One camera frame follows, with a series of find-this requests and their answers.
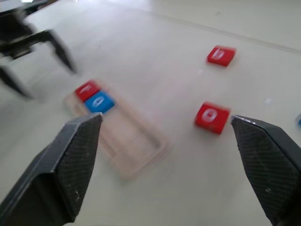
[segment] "white symbol on block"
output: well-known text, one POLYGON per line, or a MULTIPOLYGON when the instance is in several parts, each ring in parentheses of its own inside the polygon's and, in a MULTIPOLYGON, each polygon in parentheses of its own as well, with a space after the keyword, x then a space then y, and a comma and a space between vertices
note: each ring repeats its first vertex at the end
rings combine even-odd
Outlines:
POLYGON ((104 101, 104 98, 103 97, 98 97, 96 98, 93 103, 92 103, 92 106, 93 107, 98 107, 99 105, 102 104, 102 102, 104 101))
POLYGON ((202 115, 202 120, 205 122, 212 122, 217 116, 217 110, 208 108, 202 115))
POLYGON ((85 92, 85 91, 89 91, 90 89, 91 89, 91 86, 87 85, 84 88, 82 88, 79 93, 82 93, 82 92, 85 92))
POLYGON ((218 48, 215 53, 212 55, 211 59, 219 60, 222 58, 222 56, 225 54, 225 51, 222 51, 220 48, 218 48))

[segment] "red block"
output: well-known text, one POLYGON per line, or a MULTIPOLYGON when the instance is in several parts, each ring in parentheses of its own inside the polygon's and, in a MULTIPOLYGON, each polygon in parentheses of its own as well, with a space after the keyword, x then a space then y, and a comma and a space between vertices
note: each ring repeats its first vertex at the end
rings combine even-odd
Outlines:
POLYGON ((207 56, 207 61, 213 64, 228 66, 235 55, 236 49, 216 46, 207 56))
POLYGON ((95 93, 100 91, 100 87, 93 81, 89 80, 82 86, 75 90, 76 95, 81 99, 82 102, 88 100, 95 93))
POLYGON ((195 125, 221 134, 224 128, 230 109, 218 106, 209 102, 204 102, 196 118, 195 125))

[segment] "clear plastic tray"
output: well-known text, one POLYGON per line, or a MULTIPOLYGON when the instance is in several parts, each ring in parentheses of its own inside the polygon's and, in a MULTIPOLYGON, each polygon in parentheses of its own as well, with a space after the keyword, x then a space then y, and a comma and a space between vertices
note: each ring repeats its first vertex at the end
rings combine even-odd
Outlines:
MULTIPOLYGON (((104 114, 99 136, 101 149, 123 178, 133 178, 146 165, 166 154, 170 143, 111 88, 99 80, 94 81, 115 100, 115 106, 104 114)), ((64 101, 76 116, 89 114, 75 93, 64 101)))

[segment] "white table surface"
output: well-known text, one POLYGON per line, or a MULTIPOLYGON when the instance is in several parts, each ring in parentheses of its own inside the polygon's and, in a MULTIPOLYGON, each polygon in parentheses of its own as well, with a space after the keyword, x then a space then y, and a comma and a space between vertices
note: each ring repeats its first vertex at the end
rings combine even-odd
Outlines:
POLYGON ((276 124, 301 145, 300 1, 61 0, 31 15, 54 29, 80 69, 69 72, 47 45, 2 59, 37 98, 0 90, 0 200, 33 157, 71 119, 62 99, 100 78, 158 126, 173 151, 132 182, 104 157, 79 226, 269 226, 246 178, 234 132, 193 126, 204 101, 276 124), (237 48, 227 68, 208 65, 215 45, 237 48))

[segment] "blue block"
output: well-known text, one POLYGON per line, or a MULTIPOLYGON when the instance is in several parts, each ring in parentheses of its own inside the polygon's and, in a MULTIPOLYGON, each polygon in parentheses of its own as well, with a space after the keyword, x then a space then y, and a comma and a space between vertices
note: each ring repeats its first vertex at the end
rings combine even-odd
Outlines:
POLYGON ((99 91, 86 100, 85 105, 91 112, 106 113, 115 105, 115 101, 106 92, 99 91))
POLYGON ((301 126, 301 114, 298 115, 298 117, 296 118, 296 121, 301 126))

